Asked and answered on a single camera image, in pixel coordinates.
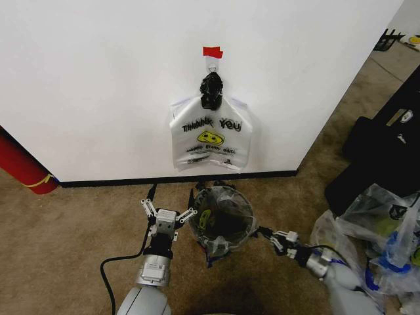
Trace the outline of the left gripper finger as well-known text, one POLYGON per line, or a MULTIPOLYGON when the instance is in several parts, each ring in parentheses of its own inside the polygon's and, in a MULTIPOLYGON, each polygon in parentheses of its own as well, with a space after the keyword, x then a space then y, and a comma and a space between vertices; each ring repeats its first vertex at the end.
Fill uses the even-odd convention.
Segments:
POLYGON ((152 203, 156 193, 156 188, 157 184, 153 184, 153 186, 149 189, 146 198, 140 201, 140 204, 143 206, 148 220, 155 218, 158 213, 152 203))
POLYGON ((194 217, 198 211, 194 207, 195 204, 195 197, 194 197, 194 190, 190 190, 190 195, 188 198, 188 207, 187 210, 176 217, 176 221, 179 224, 184 224, 188 222, 192 217, 194 217))

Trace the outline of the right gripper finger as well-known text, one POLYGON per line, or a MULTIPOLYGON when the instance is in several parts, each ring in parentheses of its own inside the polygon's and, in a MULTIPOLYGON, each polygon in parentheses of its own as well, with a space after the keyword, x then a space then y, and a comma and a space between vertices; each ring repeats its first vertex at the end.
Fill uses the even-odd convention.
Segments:
POLYGON ((278 256, 285 255, 285 237, 284 236, 270 236, 268 240, 273 245, 275 253, 278 256))
POLYGON ((273 238, 273 239, 279 240, 281 242, 286 242, 287 241, 288 233, 285 233, 283 231, 273 231, 270 228, 260 226, 256 229, 255 232, 257 234, 261 234, 264 238, 266 238, 268 240, 271 240, 273 238))

